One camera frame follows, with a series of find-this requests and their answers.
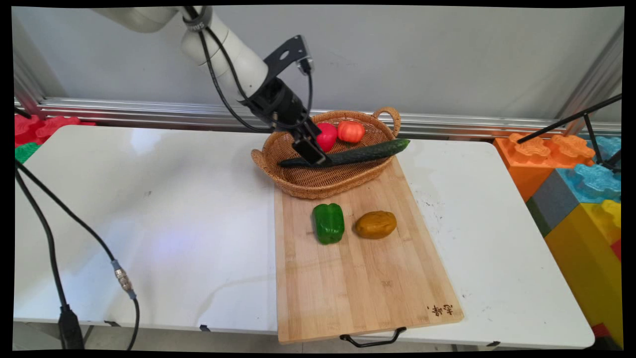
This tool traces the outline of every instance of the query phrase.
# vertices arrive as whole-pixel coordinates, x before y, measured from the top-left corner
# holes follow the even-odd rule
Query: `toy building block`
[[[37,143],[27,143],[24,145],[20,145],[15,149],[15,158],[18,159],[18,162],[24,164],[28,158],[30,158],[33,153],[38,150],[39,145]]]
[[[550,233],[550,226],[548,226],[546,219],[543,217],[543,214],[541,214],[541,211],[537,207],[537,203],[534,202],[534,198],[531,197],[525,203],[525,206],[528,208],[530,215],[534,219],[534,223],[537,224],[537,227],[539,228],[539,232],[541,233],[541,236],[545,238],[546,235]]]
[[[36,115],[32,115],[31,119],[21,115],[13,117],[15,126],[15,148],[27,143],[42,144],[43,142],[36,136],[36,130],[44,125],[44,122]]]
[[[564,137],[556,134],[546,142],[550,148],[550,158],[556,168],[570,168],[576,164],[588,164],[594,157],[594,149],[588,148],[587,142],[577,136]]]
[[[577,205],[546,243],[589,325],[605,325],[623,347],[621,261],[590,217],[594,205]]]
[[[548,227],[553,230],[579,203],[620,201],[621,182],[612,171],[594,164],[556,168],[532,196]]]
[[[508,138],[496,138],[494,146],[504,161],[523,201],[528,201],[554,168],[573,168],[576,164],[591,165],[594,151],[585,140],[555,135],[546,141],[539,137],[522,144],[524,136],[513,133]]]
[[[601,157],[603,157],[603,160],[608,160],[612,157],[612,155],[616,154],[616,152],[618,152],[618,150],[621,148],[621,137],[596,137],[597,140],[597,145],[598,145],[598,151],[601,154]],[[587,141],[588,144],[588,148],[591,148],[592,150],[594,150],[594,146],[592,145],[592,141],[588,140]],[[597,162],[597,158],[596,155],[593,158],[594,163]],[[621,161],[618,161],[616,163],[616,166],[618,168],[621,167]]]
[[[621,203],[603,200],[600,204],[584,204],[583,209],[594,222],[608,245],[621,239]]]
[[[57,131],[61,127],[64,127],[65,125],[95,125],[95,123],[82,122],[78,117],[54,117],[45,120],[44,126],[36,131],[36,136],[38,137],[39,141],[44,143],[48,140],[48,138],[51,138],[55,131]]]

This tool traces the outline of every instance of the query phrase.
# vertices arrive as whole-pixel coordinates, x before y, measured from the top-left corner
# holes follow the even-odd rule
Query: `cutting board handle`
[[[360,344],[356,341],[354,341],[353,338],[351,338],[350,335],[348,334],[343,334],[340,336],[340,339],[343,341],[348,341],[351,344],[353,344],[354,346],[358,347],[358,348],[364,348],[364,347],[375,347],[377,345],[390,345],[391,343],[395,342],[396,340],[398,340],[399,334],[404,332],[406,330],[406,327],[400,327],[398,329],[396,329],[395,334],[393,334],[393,338],[391,338],[389,341],[379,341],[379,342],[371,342],[371,343],[364,343],[364,344]]]

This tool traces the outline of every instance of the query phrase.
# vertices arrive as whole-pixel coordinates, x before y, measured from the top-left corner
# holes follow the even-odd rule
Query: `wicker basket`
[[[393,131],[379,121],[378,116],[382,112],[393,118]],[[314,123],[327,122],[335,127],[342,120],[352,120],[364,126],[365,133],[360,143],[350,144],[337,140],[329,154],[393,140],[400,127],[399,113],[391,107],[383,107],[372,116],[354,111],[332,111],[317,115],[312,120]],[[252,159],[283,192],[304,199],[322,199],[366,183],[380,175],[393,159],[389,157],[330,168],[282,168],[278,165],[280,161],[298,157],[298,153],[291,147],[292,142],[293,139],[287,132],[272,133],[265,141],[262,152],[252,150]]]

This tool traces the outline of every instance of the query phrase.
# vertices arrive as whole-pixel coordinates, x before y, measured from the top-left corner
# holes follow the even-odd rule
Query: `green bell pepper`
[[[345,232],[345,215],[338,204],[320,204],[314,208],[318,241],[323,245],[337,243]]]

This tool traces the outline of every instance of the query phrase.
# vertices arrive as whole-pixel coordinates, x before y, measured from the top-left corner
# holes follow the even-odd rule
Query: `orange tomato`
[[[338,124],[338,138],[349,143],[358,143],[364,136],[364,126],[361,123],[345,120]]]

